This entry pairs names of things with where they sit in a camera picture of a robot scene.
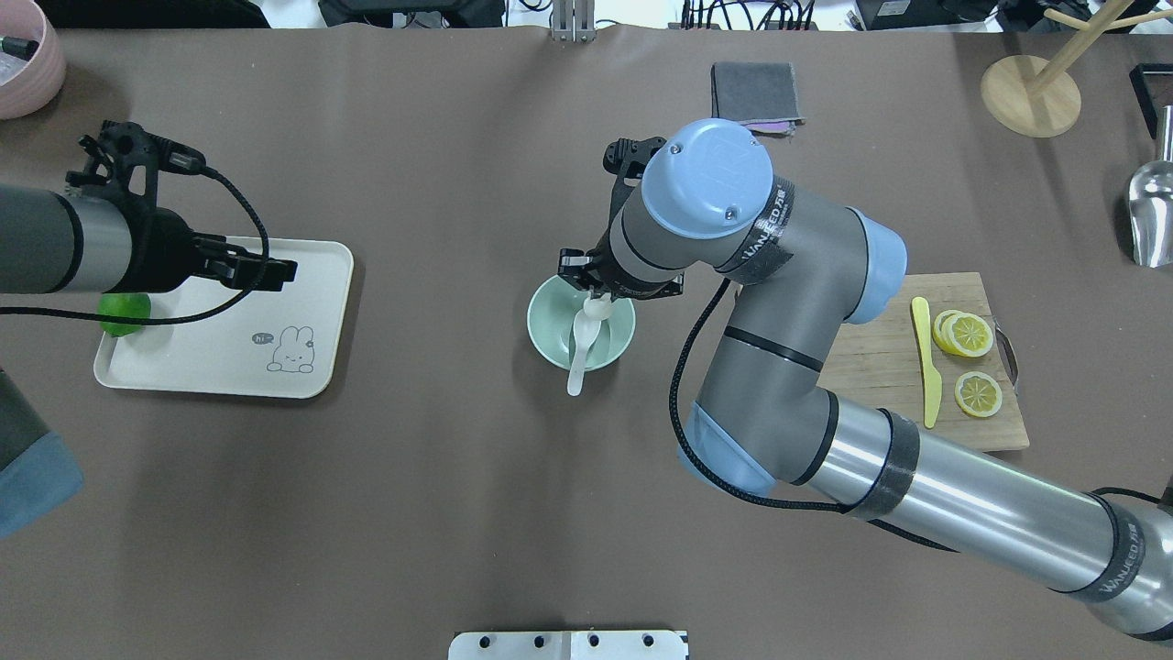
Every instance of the yellow knife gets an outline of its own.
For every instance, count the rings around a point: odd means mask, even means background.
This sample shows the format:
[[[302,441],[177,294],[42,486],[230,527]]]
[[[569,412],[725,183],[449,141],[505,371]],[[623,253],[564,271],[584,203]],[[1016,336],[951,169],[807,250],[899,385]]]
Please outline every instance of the yellow knife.
[[[921,375],[924,377],[924,428],[931,429],[941,411],[941,373],[933,367],[929,300],[921,295],[913,298],[913,325],[916,327],[916,348],[921,352]]]

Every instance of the rabbit illustration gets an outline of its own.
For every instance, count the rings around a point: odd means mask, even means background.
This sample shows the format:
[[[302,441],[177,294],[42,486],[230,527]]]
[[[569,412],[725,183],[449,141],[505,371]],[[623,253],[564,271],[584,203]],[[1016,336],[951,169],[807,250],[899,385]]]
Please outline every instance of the rabbit illustration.
[[[282,329],[282,338],[273,351],[273,361],[265,369],[293,374],[313,372],[313,327],[290,325]]]

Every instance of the wooden stand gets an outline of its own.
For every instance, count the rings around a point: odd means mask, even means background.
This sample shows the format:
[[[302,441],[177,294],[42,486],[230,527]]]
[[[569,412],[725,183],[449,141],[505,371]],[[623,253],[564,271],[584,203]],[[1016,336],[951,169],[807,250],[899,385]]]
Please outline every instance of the wooden stand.
[[[985,69],[982,76],[985,109],[1010,130],[1030,137],[1055,137],[1074,125],[1082,100],[1076,81],[1066,72],[1076,59],[1110,29],[1173,15],[1173,11],[1165,11],[1116,20],[1130,5],[1132,0],[1108,0],[1087,22],[1055,9],[1044,12],[1046,18],[1079,33],[1063,46],[1053,60],[1011,55]]]

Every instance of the robotic arm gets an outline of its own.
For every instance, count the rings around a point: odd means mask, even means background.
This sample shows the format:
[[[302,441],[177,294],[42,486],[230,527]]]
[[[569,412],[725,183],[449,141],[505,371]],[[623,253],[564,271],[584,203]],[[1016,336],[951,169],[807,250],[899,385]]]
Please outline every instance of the robotic arm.
[[[267,256],[267,236],[239,191],[209,168],[199,151],[151,135],[135,123],[107,121],[97,140],[80,141],[89,156],[67,175],[67,196],[0,183],[0,293],[55,291],[163,292],[188,277],[217,279],[236,297],[215,309],[172,319],[0,307],[0,313],[46,313],[143,325],[184,322],[228,308],[253,290],[280,291],[297,263]],[[130,190],[136,168],[144,191]],[[158,173],[203,175],[219,181],[262,232],[255,254],[224,236],[199,233],[156,203]],[[81,470],[61,437],[49,430],[0,369],[0,538],[72,497]]]
[[[649,299],[680,292],[699,260],[745,285],[684,431],[723,488],[753,499],[805,484],[849,516],[982,557],[1173,645],[1168,498],[1067,490],[818,388],[839,325],[872,320],[900,288],[895,232],[774,175],[765,147],[723,120],[619,141],[604,164],[619,177],[610,226],[592,250],[563,250],[564,279]]]

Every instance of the black marker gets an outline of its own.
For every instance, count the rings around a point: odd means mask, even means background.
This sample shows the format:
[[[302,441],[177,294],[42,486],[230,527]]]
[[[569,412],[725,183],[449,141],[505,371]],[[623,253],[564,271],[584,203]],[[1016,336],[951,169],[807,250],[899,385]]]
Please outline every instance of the black marker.
[[[16,39],[15,36],[0,36],[0,50],[8,53],[14,57],[20,57],[26,62],[33,59],[36,54],[36,48],[40,46],[36,41],[30,41],[28,39]]]

